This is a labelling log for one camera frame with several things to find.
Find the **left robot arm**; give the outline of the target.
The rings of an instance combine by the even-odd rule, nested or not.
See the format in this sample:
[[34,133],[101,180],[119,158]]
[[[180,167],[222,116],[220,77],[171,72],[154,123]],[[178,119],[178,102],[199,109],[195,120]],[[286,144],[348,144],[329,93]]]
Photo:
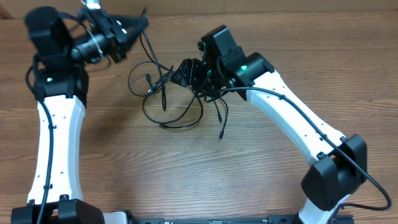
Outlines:
[[76,16],[51,6],[25,17],[36,48],[25,82],[37,100],[40,136],[27,204],[14,208],[12,223],[134,223],[129,210],[102,212],[83,200],[79,178],[80,133],[89,76],[85,65],[126,58],[148,26],[145,14],[110,15],[85,1]]

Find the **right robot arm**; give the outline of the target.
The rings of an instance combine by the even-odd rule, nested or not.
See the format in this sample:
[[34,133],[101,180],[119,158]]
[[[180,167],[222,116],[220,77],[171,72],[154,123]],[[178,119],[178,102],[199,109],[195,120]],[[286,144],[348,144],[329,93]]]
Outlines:
[[202,58],[183,60],[171,82],[190,86],[197,96],[211,100],[236,91],[268,115],[309,166],[301,183],[307,200],[295,222],[336,223],[345,200],[366,180],[364,139],[357,134],[347,138],[320,119],[260,53],[245,55],[225,25],[205,34],[198,48]]

